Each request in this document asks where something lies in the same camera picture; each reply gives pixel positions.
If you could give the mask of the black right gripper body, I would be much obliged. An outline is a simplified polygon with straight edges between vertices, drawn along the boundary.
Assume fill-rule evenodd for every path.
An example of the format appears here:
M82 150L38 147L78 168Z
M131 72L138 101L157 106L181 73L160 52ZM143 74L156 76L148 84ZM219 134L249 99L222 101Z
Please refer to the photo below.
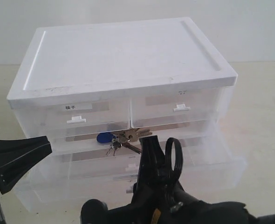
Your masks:
M82 224L186 224L187 194L179 183L182 161L141 161L131 203L115 209L97 199L81 209Z

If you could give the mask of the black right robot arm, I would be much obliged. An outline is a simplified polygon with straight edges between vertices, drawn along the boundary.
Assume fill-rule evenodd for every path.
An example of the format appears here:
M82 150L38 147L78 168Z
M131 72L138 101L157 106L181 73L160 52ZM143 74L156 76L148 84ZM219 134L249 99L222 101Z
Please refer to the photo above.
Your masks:
M88 200L82 224L275 224L275 214L255 217L240 202L207 203L186 193L179 182L183 168L181 143L169 138L162 150L157 136L140 139L137 182L131 203L109 210Z

